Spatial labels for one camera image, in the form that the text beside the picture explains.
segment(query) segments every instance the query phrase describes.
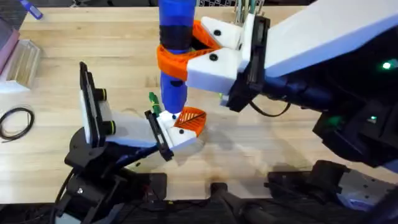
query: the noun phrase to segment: screw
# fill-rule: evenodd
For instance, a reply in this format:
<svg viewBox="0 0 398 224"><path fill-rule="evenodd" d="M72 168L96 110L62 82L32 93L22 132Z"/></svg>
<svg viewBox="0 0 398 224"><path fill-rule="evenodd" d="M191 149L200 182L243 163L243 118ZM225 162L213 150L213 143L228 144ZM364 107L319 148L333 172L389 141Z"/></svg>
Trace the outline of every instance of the screw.
<svg viewBox="0 0 398 224"><path fill-rule="evenodd" d="M220 30L214 30L214 35L221 35L221 31Z"/></svg>
<svg viewBox="0 0 398 224"><path fill-rule="evenodd" d="M212 61L217 61L218 60L218 56L217 56L217 54L210 54L210 60L212 60Z"/></svg>

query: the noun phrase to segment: green led light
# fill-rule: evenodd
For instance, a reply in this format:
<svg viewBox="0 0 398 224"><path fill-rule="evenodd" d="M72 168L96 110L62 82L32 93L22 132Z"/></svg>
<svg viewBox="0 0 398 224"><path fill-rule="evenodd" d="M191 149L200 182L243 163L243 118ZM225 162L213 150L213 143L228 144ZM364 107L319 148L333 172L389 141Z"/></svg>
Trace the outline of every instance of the green led light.
<svg viewBox="0 0 398 224"><path fill-rule="evenodd" d="M385 62L385 63L383 64L383 68L384 68L384 69L390 69L390 68L391 68L391 63Z"/></svg>

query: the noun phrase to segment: orange 3d-printed part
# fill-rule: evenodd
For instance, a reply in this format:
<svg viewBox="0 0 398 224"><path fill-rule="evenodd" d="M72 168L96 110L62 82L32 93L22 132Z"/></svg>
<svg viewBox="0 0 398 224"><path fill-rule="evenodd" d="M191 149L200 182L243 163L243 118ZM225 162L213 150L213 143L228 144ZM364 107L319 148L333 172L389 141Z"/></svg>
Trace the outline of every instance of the orange 3d-printed part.
<svg viewBox="0 0 398 224"><path fill-rule="evenodd" d="M196 132L197 136L203 131L206 123L206 112L192 107L184 107L174 126Z"/></svg>
<svg viewBox="0 0 398 224"><path fill-rule="evenodd" d="M162 72L174 78L187 81L187 65L190 59L220 49L217 42L213 40L211 35L201 26L200 21L194 21L192 35L201 43L205 44L208 49L175 55L160 45L157 48L157 65Z"/></svg>

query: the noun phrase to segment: blue bottle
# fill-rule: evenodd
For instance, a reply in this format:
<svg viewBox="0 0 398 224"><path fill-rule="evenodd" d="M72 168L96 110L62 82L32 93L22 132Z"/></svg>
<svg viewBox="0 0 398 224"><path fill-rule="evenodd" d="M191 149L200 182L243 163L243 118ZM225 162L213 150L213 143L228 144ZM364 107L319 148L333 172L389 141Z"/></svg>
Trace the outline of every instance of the blue bottle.
<svg viewBox="0 0 398 224"><path fill-rule="evenodd" d="M38 20L43 18L43 14L32 3L27 0L19 0L19 2L32 14L33 17Z"/></svg>
<svg viewBox="0 0 398 224"><path fill-rule="evenodd" d="M159 0L160 44L173 54L190 50L195 5L196 0ZM168 112L179 113L187 100L187 86L170 75L160 73L162 102Z"/></svg>

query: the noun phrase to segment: black cable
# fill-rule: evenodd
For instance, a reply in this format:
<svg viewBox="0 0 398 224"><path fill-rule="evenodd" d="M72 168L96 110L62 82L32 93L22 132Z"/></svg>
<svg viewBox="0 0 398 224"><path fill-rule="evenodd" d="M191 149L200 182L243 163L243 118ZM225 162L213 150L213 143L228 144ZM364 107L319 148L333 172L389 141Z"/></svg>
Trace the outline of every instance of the black cable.
<svg viewBox="0 0 398 224"><path fill-rule="evenodd" d="M6 134L7 131L5 131L2 126L3 121L6 118L8 118L10 115L12 115L13 113L20 112L20 111L24 111L28 114L28 124L27 124L26 128L17 134L7 135ZM10 142L10 141L19 139L30 131L30 129L33 126L34 121L35 121L35 114L33 113L33 111L31 111L25 107L17 107L17 108L13 108L13 109L9 110L0 118L0 138L6 140L4 142Z"/></svg>
<svg viewBox="0 0 398 224"><path fill-rule="evenodd" d="M251 106L255 111L257 111L259 114L261 114L261 115L263 115L263 116L270 117L270 118L275 118L275 117L278 117L278 116L284 114L284 113L290 108L290 106L292 105L291 103L287 103L285 109L282 110L282 112L280 112L279 114L269 114L269 113L266 113L266 112L264 112L263 110L261 110L257 105L255 105L255 104L253 103L253 101L250 101L249 104L250 104L250 106Z"/></svg>
<svg viewBox="0 0 398 224"><path fill-rule="evenodd" d="M55 206L58 205L58 203L59 203L59 201L60 201L60 199L61 199L62 193L63 193L63 191L65 190L65 188L66 188L66 186L67 186L69 180L71 179L71 177L72 177L72 175L73 175L74 173L75 173L75 170L72 169L72 170L70 171L70 173L68 174L67 178L63 181L63 184L62 184L62 186L61 186L61 188L60 188L60 190L59 190L59 192L58 192L57 198L55 199L54 206L53 206L52 209L51 209L50 224L54 224L54 223L55 223L55 222L54 222L54 221L55 221Z"/></svg>

